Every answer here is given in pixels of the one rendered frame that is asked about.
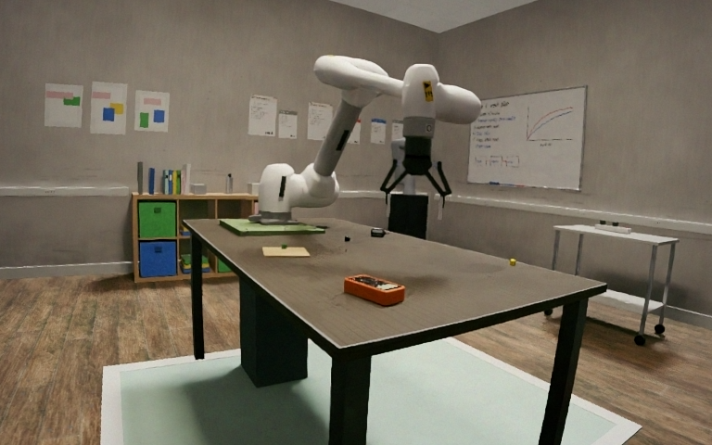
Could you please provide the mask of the beige square mat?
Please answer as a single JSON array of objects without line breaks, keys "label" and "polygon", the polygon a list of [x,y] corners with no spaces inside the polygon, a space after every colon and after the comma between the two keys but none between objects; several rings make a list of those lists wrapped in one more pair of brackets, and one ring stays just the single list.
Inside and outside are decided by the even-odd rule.
[{"label": "beige square mat", "polygon": [[305,248],[262,248],[264,257],[310,257]]}]

